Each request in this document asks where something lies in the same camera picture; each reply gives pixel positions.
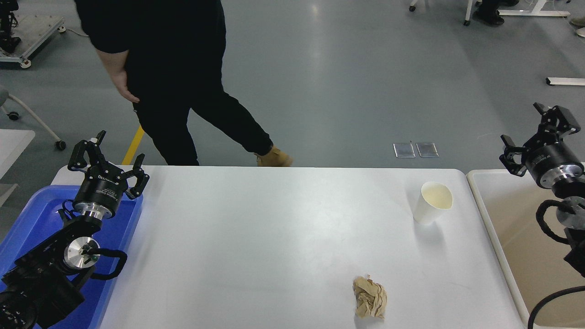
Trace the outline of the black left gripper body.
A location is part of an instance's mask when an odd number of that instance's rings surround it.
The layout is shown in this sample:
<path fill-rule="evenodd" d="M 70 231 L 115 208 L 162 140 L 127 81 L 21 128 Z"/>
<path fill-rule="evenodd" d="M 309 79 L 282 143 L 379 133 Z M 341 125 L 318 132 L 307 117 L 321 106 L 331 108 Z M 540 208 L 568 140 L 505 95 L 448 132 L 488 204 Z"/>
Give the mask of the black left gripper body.
<path fill-rule="evenodd" d="M 86 204 L 94 203 L 109 212 L 117 212 L 123 192 L 128 188 L 125 180 L 117 179 L 121 174 L 122 169 L 111 164 L 104 169 L 100 166 L 89 167 L 75 196 L 74 209 L 80 212 Z"/>

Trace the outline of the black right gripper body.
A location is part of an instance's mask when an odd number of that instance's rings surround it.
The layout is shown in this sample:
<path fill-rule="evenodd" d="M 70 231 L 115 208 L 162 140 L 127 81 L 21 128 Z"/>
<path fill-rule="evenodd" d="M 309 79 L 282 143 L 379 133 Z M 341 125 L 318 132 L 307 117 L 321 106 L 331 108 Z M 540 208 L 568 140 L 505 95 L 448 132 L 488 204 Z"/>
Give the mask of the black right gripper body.
<path fill-rule="evenodd" d="M 529 152 L 525 166 L 539 187 L 579 177 L 579 160 L 565 143 L 554 143 Z"/>

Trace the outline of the person's hand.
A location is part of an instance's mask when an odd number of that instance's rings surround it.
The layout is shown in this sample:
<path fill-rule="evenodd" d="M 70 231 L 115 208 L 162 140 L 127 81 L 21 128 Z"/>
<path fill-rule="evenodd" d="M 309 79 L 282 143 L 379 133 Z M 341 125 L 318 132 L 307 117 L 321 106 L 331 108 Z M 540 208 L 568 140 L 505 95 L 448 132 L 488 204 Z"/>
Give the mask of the person's hand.
<path fill-rule="evenodd" d="M 128 77 L 125 71 L 114 73 L 110 76 L 119 94 L 131 103 L 139 103 L 140 99 L 134 96 L 128 88 Z"/>

